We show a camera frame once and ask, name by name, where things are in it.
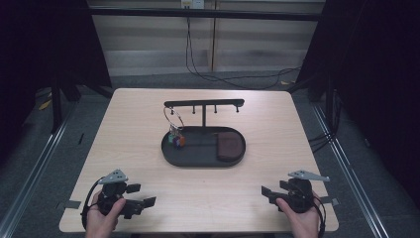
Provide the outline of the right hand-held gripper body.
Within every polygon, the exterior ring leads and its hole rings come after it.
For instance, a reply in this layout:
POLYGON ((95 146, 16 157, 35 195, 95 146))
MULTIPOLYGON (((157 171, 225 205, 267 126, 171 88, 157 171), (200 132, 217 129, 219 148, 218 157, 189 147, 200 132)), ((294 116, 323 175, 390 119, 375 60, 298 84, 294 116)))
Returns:
POLYGON ((329 181, 329 177, 323 177, 311 172, 299 170, 288 174, 290 190, 287 190, 287 195, 284 200, 288 203, 291 209, 296 213, 304 213, 312 207, 314 199, 312 192, 312 180, 329 181))

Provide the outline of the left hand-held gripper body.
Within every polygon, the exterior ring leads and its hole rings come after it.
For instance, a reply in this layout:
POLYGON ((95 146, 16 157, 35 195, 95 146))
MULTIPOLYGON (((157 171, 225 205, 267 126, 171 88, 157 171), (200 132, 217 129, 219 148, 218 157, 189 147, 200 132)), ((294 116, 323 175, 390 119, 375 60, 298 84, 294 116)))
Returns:
MULTIPOLYGON (((98 183, 102 185, 101 193, 98 196, 97 205, 102 214, 107 215, 113 204, 126 193, 128 177, 120 170, 114 170, 107 176, 101 178, 98 183)), ((140 200, 127 199, 120 215, 125 219, 131 219, 133 215, 140 215, 143 211, 143 202, 140 200)))

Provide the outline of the brown zip pouch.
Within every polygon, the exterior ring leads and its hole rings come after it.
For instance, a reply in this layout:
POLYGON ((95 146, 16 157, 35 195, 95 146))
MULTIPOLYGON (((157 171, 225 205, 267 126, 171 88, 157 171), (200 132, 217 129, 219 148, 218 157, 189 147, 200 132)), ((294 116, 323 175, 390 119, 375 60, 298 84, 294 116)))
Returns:
POLYGON ((222 162, 239 160, 244 152, 242 137, 235 132, 222 132, 217 135, 217 159, 222 162))

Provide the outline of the black key holder with tray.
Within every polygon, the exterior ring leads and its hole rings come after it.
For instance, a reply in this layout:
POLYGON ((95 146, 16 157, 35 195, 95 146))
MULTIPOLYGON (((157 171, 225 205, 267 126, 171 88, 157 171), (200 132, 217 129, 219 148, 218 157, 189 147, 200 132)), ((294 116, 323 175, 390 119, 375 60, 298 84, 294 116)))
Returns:
POLYGON ((160 148, 163 157, 173 166, 180 168, 229 168, 238 164, 244 157, 247 144, 245 137, 238 130, 224 126, 208 126, 207 107, 232 105, 239 111, 245 104, 244 99, 200 99, 166 101, 163 104, 163 115, 169 123, 169 129, 162 137, 160 148), (191 107, 195 113, 201 107, 202 125, 186 126, 175 107, 191 107), (238 133, 243 140, 244 152, 239 160, 222 162, 217 159, 217 135, 222 132, 238 133))

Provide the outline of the person's left hand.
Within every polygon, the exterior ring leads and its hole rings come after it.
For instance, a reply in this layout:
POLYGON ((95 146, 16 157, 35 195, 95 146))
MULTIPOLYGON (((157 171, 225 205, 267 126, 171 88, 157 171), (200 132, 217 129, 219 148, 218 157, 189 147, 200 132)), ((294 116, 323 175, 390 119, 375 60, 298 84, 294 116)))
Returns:
POLYGON ((125 198, 118 199, 107 215, 103 215, 96 204, 100 191, 92 198, 92 203, 87 211, 87 225, 85 238, 110 238, 118 224, 120 212, 126 204, 125 198))

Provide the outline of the person's right hand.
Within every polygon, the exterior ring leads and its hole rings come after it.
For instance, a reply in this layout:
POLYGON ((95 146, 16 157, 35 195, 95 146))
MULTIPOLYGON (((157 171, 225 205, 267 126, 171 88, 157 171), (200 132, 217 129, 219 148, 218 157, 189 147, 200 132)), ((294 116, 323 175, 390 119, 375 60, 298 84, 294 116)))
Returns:
POLYGON ((320 226, 318 208, 320 206, 320 201, 316 192, 313 192, 313 196, 314 205, 305 213, 294 212, 282 198, 276 200, 277 205, 289 221, 294 238, 318 238, 320 226))

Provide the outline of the dark curtain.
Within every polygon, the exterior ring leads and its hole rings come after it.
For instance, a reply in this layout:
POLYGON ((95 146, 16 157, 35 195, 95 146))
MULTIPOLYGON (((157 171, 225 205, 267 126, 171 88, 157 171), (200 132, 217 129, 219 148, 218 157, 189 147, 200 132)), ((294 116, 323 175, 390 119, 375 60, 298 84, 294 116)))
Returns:
POLYGON ((112 85, 87 0, 0 0, 0 165, 8 161, 41 88, 112 85))
POLYGON ((420 208, 420 0, 325 0, 297 81, 337 90, 420 208))

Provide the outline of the metal floor rail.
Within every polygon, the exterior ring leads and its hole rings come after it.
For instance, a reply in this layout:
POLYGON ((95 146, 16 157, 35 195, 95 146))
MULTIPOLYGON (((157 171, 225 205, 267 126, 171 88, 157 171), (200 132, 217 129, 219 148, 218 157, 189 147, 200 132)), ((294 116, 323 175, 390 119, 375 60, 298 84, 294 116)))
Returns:
POLYGON ((43 144, 43 149, 37 154, 37 160, 33 164, 30 172, 25 177, 25 181, 19 188, 19 192, 13 198, 13 202, 8 207, 7 212, 0 221, 0 238, 11 238, 15 229, 28 206, 32 195, 41 180, 42 175, 47 169, 53 153, 65 132, 69 118, 72 116, 77 103, 69 104, 67 111, 63 118, 50 133, 46 142, 43 144))
POLYGON ((327 126, 327 119, 325 113, 319 105, 312 106, 316 118, 322 128, 323 134, 327 136, 329 147, 331 148, 343 174, 346 178, 355 200, 358 203, 367 224, 375 238, 389 238, 388 232, 379 217, 376 209, 372 205, 372 202, 368 198, 368 195, 362 186, 353 166, 351 165, 347 154, 345 153, 340 141, 332 136, 332 132, 327 126))

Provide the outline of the black frame leg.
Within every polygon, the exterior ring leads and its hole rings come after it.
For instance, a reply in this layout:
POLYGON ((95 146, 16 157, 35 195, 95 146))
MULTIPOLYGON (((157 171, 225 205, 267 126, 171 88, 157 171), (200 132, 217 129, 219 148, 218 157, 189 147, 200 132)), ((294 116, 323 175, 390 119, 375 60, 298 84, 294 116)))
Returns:
POLYGON ((325 116, 330 126, 334 121, 334 88, 333 80, 326 73, 314 73, 306 78, 298 78, 296 83, 286 89, 289 93, 306 89, 311 102, 318 102, 325 98, 325 116))
POLYGON ((71 76, 69 79, 60 79, 58 76, 52 78, 52 133, 58 131, 58 128, 63 124, 63 116, 61 109, 61 95, 67 98, 68 101, 76 102, 81 98, 81 93, 78 85, 84 85, 94 92, 111 98, 113 93, 105 89, 103 86, 90 82, 89 80, 80 76, 71 76))

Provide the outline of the black horizontal frame bar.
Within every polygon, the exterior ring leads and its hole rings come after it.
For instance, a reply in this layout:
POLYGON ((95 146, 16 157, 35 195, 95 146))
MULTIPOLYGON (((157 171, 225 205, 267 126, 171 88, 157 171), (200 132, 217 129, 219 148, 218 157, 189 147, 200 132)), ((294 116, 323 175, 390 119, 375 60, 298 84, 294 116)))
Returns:
POLYGON ((213 19, 255 19, 318 22, 324 18, 322 14, 255 12, 230 10, 194 10, 194 9, 126 9, 92 7, 88 9, 91 15, 101 16, 147 16, 147 17, 185 17, 213 19))

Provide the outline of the white wall socket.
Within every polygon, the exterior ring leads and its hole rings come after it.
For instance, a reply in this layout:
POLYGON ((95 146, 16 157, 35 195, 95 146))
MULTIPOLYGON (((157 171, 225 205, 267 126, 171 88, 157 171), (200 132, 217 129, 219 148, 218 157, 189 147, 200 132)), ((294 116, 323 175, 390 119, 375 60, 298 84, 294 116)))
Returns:
POLYGON ((198 9, 203 10, 205 8, 205 0, 180 0, 182 9, 198 9))

